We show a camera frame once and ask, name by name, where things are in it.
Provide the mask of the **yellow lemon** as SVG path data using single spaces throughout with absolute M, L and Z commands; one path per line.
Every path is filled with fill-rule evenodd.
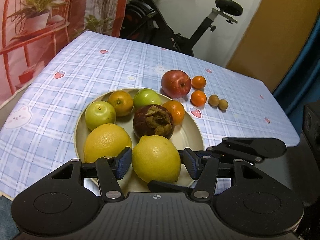
M 181 159 L 174 144 L 160 135 L 145 135 L 132 150 L 132 167 L 146 183 L 152 180 L 174 183 L 181 171 Z

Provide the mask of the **large yellow citrus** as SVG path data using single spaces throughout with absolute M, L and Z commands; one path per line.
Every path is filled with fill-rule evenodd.
M 84 160 L 94 163 L 104 156 L 116 157 L 126 147 L 132 148 L 132 141 L 125 129 L 116 124 L 103 124 L 86 138 Z

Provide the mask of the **small orange tangerine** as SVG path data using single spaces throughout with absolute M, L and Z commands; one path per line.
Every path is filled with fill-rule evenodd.
M 191 81 L 191 85 L 194 89 L 204 89 L 206 83 L 206 79 L 202 76 L 195 76 Z
M 195 90 L 191 94 L 190 101 L 194 106 L 201 107 L 207 102 L 207 97 L 203 91 Z

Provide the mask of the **dark purple mangosteen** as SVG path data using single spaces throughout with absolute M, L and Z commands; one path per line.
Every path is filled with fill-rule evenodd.
M 136 110 L 133 131 L 138 138 L 159 135 L 170 139 L 174 132 L 172 114 L 161 105 L 147 105 Z

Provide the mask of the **shiny green apple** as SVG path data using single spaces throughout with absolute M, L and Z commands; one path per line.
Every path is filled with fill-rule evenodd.
M 154 90 L 143 88 L 140 89 L 133 97 L 133 105 L 135 109 L 148 105 L 161 105 L 161 98 Z

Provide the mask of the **beige round plate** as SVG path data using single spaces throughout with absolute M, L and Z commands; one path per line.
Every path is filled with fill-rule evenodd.
M 133 116 L 135 110 L 131 114 L 118 118 L 116 120 L 116 125 L 125 129 L 132 140 L 132 146 L 138 143 L 138 138 L 133 131 Z M 87 136 L 91 131 L 87 128 L 85 123 L 85 113 L 81 112 L 75 126 L 74 130 L 74 148 L 76 156 L 84 159 L 84 144 Z M 175 126 L 173 135 L 170 141 L 175 145 L 178 150 L 183 150 L 186 147 L 191 148 L 194 151 L 199 151 L 204 149 L 204 142 L 202 139 L 201 131 L 197 126 L 196 122 L 193 120 L 192 116 L 188 112 L 185 113 L 182 123 Z M 176 185 L 190 187 L 195 181 L 191 179 L 189 173 L 184 165 L 181 165 L 181 172 Z M 129 167 L 124 178 L 118 181 L 124 194 L 128 192 L 149 192 L 146 182 L 142 181 L 133 171 L 132 167 Z

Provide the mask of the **brown longan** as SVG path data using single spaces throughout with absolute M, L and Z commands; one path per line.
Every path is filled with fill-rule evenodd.
M 225 99 L 220 99 L 218 106 L 217 106 L 221 111 L 225 111 L 228 108 L 228 102 Z
M 215 94 L 211 95 L 208 99 L 208 103 L 213 107 L 217 107 L 219 105 L 219 102 L 220 102 L 220 99 Z

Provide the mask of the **orange tangerine in plate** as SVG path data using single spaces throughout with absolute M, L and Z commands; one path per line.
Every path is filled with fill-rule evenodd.
M 165 102 L 162 106 L 166 108 L 172 115 L 175 126 L 182 123 L 185 116 L 185 110 L 179 101 L 170 100 Z

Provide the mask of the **green apple with dimple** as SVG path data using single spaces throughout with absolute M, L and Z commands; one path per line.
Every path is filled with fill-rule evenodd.
M 114 124 L 116 122 L 116 111 L 106 101 L 95 101 L 85 110 L 85 122 L 91 131 L 103 124 Z

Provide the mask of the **orange greenish citrus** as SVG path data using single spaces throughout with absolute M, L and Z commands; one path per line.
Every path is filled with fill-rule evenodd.
M 132 96 L 123 90 L 112 92 L 107 102 L 113 106 L 117 117 L 127 116 L 133 109 Z

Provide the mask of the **large red apple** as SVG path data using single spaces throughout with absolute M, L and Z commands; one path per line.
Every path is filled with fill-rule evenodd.
M 191 78 L 181 70 L 170 70 L 162 76 L 161 87 L 168 97 L 180 98 L 190 92 Z

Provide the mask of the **blue plaid bed sheet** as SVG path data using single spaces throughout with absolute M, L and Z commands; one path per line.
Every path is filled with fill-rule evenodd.
M 182 98 L 205 146 L 224 137 L 272 137 L 286 146 L 300 138 L 259 80 L 171 50 L 85 32 L 63 48 L 23 93 L 1 129 L 1 193 L 10 197 L 75 157 L 73 135 L 82 110 L 121 88 L 159 91 L 162 75 L 179 69 L 203 76 L 205 94 L 228 101 L 225 112 L 195 108 Z

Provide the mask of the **brown wooden board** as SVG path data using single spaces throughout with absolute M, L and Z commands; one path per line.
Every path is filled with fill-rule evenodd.
M 319 0 L 261 0 L 227 69 L 274 91 L 292 67 L 319 15 Z

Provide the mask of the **black exercise bike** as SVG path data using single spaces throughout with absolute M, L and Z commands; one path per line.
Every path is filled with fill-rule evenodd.
M 177 27 L 185 29 L 189 20 L 199 21 L 195 11 L 187 5 L 169 9 L 162 13 L 159 0 L 131 0 L 125 7 L 120 38 L 142 42 L 164 49 L 194 56 L 194 47 L 207 30 L 214 32 L 217 17 L 223 17 L 229 24 L 237 24 L 235 19 L 243 13 L 243 7 L 233 0 L 215 0 L 215 7 L 204 17 L 189 37 Z

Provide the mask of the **printed chair plant backdrop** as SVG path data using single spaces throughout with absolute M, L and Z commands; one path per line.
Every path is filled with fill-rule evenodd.
M 1 102 L 85 31 L 119 36 L 127 0 L 1 0 Z

